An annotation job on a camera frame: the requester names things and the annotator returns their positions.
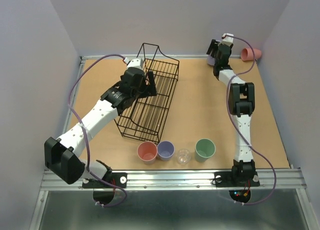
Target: green cup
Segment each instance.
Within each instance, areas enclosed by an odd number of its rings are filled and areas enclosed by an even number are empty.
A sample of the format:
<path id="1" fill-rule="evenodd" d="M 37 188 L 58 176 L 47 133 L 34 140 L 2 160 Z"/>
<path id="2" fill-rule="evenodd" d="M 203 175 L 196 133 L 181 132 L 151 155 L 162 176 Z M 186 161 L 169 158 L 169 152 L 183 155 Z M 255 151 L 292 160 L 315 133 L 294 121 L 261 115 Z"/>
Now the green cup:
<path id="1" fill-rule="evenodd" d="M 216 145 L 210 139 L 200 139 L 195 145 L 195 160 L 203 163 L 211 158 L 216 152 Z"/>

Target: plastic cup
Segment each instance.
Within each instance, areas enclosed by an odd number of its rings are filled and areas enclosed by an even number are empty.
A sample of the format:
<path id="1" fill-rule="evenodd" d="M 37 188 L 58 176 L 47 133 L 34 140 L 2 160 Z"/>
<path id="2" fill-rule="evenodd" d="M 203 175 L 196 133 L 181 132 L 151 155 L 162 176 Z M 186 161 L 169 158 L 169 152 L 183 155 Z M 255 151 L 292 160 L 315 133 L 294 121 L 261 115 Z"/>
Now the plastic cup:
<path id="1" fill-rule="evenodd" d="M 195 160 L 203 163 L 211 158 L 216 152 L 216 146 L 210 139 L 200 139 L 195 145 Z"/>
<path id="2" fill-rule="evenodd" d="M 161 141 L 157 150 L 162 161 L 169 161 L 175 153 L 175 146 L 170 141 Z"/>
<path id="3" fill-rule="evenodd" d="M 144 141 L 138 146 L 137 153 L 144 164 L 151 165 L 156 161 L 157 146 L 153 142 Z"/>
<path id="4" fill-rule="evenodd" d="M 187 164 L 191 160 L 191 153 L 188 149 L 180 149 L 177 152 L 177 160 L 180 164 Z"/>

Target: wall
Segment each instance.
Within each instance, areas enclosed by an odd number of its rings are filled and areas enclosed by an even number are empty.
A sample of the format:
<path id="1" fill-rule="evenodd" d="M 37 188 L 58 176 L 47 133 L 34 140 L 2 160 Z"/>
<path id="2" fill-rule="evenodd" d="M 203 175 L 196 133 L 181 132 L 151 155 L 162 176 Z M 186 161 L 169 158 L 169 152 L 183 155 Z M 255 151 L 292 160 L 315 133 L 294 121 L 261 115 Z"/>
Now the wall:
<path id="1" fill-rule="evenodd" d="M 51 0 L 81 56 L 136 54 L 143 42 L 167 54 L 205 54 L 225 32 L 260 48 L 288 1 Z"/>
<path id="2" fill-rule="evenodd" d="M 320 0 L 290 0 L 263 46 L 263 82 L 289 161 L 320 219 Z"/>
<path id="3" fill-rule="evenodd" d="M 0 229 L 29 229 L 79 58 L 49 0 L 0 0 Z"/>

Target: wooden surface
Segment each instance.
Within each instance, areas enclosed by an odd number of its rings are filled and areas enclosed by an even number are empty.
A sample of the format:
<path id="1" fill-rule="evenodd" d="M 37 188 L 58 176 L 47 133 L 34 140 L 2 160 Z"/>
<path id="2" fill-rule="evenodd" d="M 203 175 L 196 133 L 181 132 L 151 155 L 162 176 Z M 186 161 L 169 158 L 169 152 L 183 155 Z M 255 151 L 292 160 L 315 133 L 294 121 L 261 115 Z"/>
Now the wooden surface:
<path id="1" fill-rule="evenodd" d="M 87 60 L 86 69 L 93 60 Z M 251 62 L 231 59 L 235 73 L 247 70 Z M 81 117 L 96 104 L 108 88 L 120 79 L 126 66 L 121 60 L 102 60 L 83 77 L 78 89 L 75 110 Z M 251 143 L 265 155 L 275 168 L 288 168 L 289 164 L 278 128 L 259 74 L 257 66 L 241 76 L 255 85 L 255 111 L 251 120 Z M 229 169 L 235 156 L 235 130 L 226 109 L 226 86 L 213 75 L 212 67 L 205 58 L 181 59 L 179 81 L 173 95 L 171 107 L 161 140 L 171 141 L 175 150 L 188 149 L 191 161 L 186 165 L 177 162 L 176 154 L 170 161 L 156 160 L 145 165 L 137 156 L 138 140 L 121 137 L 114 122 L 103 128 L 90 142 L 91 161 L 103 161 L 113 169 L 122 170 L 172 170 L 172 169 Z M 71 119 L 70 127 L 76 118 Z M 195 145 L 201 138 L 211 139 L 216 145 L 213 157 L 204 163 L 194 159 Z M 257 168 L 269 168 L 260 156 L 254 155 Z M 87 158 L 86 151 L 81 155 Z"/>

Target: gray floor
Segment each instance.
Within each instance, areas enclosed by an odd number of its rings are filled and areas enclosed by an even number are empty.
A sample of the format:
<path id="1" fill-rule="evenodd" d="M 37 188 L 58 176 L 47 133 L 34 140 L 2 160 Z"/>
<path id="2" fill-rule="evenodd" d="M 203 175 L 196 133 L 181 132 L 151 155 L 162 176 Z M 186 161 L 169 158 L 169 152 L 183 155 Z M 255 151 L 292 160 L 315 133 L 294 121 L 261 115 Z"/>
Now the gray floor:
<path id="1" fill-rule="evenodd" d="M 270 190 L 252 191 L 251 202 Z M 91 191 L 50 192 L 42 230 L 307 230 L 294 189 L 240 206 L 225 190 L 129 192 L 122 205 L 95 206 Z"/>

